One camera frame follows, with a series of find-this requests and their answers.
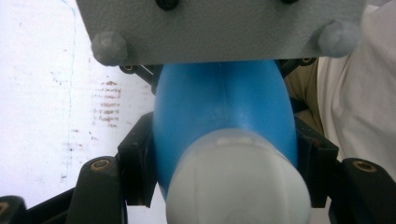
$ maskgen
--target bolt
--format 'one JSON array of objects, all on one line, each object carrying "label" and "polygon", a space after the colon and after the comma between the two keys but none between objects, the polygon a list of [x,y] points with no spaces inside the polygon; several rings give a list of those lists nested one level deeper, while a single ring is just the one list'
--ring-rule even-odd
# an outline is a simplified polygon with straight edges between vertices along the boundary
[{"label": "bolt", "polygon": [[8,203],[0,203],[0,216],[7,211],[8,207]]},{"label": "bolt", "polygon": [[333,21],[320,33],[318,46],[330,57],[340,58],[350,54],[359,43],[359,27],[349,21]]},{"label": "bolt", "polygon": [[364,172],[368,172],[368,173],[376,172],[376,168],[372,164],[365,161],[353,161],[353,165]]},{"label": "bolt", "polygon": [[164,11],[170,11],[177,7],[178,0],[155,0],[157,5]]},{"label": "bolt", "polygon": [[94,170],[94,171],[103,170],[103,169],[105,169],[109,164],[110,164],[110,161],[109,161],[109,160],[99,160],[99,161],[95,161],[95,162],[91,165],[91,169]]},{"label": "bolt", "polygon": [[93,57],[106,66],[116,66],[123,63],[128,57],[126,41],[117,32],[102,32],[92,41]]},{"label": "bolt", "polygon": [[283,3],[286,3],[286,4],[292,4],[292,3],[295,3],[295,2],[297,2],[298,0],[282,0],[282,2]]}]

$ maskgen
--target blue plastic bottle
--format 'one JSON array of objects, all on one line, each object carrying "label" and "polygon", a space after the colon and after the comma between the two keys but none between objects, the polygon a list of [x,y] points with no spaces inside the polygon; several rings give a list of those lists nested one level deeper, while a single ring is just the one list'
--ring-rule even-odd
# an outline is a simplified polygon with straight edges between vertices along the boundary
[{"label": "blue plastic bottle", "polygon": [[154,111],[157,174],[163,196],[184,150],[224,128],[267,139],[296,166],[296,135],[289,97],[274,61],[168,64]]}]

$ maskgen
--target beige fabric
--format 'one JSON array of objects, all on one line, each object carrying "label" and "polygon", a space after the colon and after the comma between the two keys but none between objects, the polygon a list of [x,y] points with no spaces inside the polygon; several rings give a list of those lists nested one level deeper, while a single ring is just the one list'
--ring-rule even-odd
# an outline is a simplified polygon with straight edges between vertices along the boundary
[{"label": "beige fabric", "polygon": [[318,110],[318,60],[309,66],[299,66],[284,80],[289,97],[304,102],[309,109],[295,116],[313,129],[323,134],[323,126]]}]

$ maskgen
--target white bottle cap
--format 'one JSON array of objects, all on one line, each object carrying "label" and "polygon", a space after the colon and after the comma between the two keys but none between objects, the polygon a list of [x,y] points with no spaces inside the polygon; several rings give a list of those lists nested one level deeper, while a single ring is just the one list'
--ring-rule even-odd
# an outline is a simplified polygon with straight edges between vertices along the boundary
[{"label": "white bottle cap", "polygon": [[297,170],[255,133],[223,129],[186,150],[166,198],[168,224],[308,223]]}]

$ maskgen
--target screw head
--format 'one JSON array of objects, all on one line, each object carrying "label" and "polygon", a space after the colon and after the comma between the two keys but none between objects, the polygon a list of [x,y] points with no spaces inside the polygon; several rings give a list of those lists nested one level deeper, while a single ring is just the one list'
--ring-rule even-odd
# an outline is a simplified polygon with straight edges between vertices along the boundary
[{"label": "screw head", "polygon": [[372,164],[365,161],[353,161],[353,165],[364,172],[368,172],[368,173],[376,172],[376,168]]},{"label": "screw head", "polygon": [[155,1],[157,2],[157,5],[165,11],[173,10],[178,5],[178,0],[155,0]]},{"label": "screw head", "polygon": [[106,167],[110,164],[109,160],[99,160],[95,161],[91,164],[91,169],[94,171],[106,169]]}]

